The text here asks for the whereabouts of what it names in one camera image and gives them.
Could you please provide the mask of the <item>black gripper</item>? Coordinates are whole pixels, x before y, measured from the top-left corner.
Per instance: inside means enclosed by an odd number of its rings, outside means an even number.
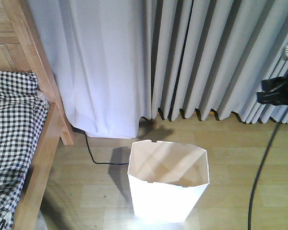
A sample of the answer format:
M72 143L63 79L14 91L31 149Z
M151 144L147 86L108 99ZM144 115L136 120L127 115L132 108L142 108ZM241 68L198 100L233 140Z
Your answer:
M260 104L288 105L288 74L261 81L262 91L257 92Z

